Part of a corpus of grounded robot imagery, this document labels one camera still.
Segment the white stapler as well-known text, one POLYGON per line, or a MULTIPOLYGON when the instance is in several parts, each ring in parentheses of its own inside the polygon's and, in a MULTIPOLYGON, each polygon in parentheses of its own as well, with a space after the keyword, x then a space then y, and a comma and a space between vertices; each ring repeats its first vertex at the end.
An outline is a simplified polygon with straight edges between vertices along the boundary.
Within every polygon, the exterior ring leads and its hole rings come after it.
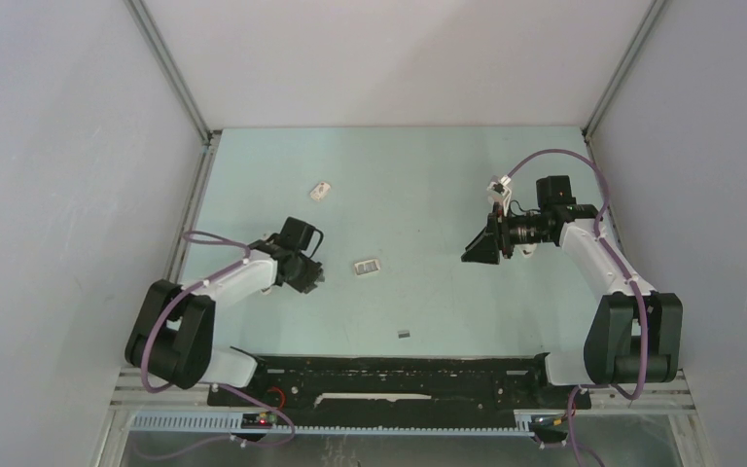
POLYGON ((516 251, 523 257, 523 258, 530 258, 533 256, 537 249, 537 244, 528 243, 528 244, 519 244, 516 246, 516 251))

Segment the white staple tray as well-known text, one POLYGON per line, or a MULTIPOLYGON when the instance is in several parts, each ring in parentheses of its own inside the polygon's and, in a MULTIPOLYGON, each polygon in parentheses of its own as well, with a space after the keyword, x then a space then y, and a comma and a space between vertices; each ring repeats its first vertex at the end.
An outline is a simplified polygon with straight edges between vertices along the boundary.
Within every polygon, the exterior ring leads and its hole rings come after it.
POLYGON ((381 264, 379 259, 363 260, 353 265, 353 271, 357 276, 375 274, 381 271, 381 264))

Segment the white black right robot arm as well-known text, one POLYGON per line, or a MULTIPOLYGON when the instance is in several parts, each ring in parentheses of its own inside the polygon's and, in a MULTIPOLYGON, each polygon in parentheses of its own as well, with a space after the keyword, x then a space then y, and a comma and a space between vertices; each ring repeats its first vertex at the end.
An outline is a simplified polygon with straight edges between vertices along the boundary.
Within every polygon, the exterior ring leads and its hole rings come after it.
POLYGON ((546 368, 528 378, 530 400, 550 407, 564 396, 566 385, 673 380, 682 328, 680 299, 639 276, 609 242, 597 208, 576 202, 568 176, 541 178, 536 189, 537 208, 514 214, 510 178, 493 178, 487 187, 492 207, 486 225, 461 256, 464 263, 497 265, 516 251, 529 253, 538 244, 552 243, 572 260, 599 301, 583 348, 548 354, 546 368))

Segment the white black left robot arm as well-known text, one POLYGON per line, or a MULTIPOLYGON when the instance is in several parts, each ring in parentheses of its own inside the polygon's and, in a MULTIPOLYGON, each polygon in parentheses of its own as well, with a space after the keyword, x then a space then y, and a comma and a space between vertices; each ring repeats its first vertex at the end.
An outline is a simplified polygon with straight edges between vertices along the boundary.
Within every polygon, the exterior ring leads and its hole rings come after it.
POLYGON ((152 283, 126 343, 125 361, 139 369, 149 393, 200 383, 229 385, 243 404, 257 405, 267 396, 268 379, 257 372, 258 358, 215 344, 216 314, 274 287, 313 291, 324 280, 323 266, 313 258, 324 234, 289 217, 280 232, 249 244, 202 231, 183 237, 193 244, 235 247, 241 255, 195 282, 152 283))

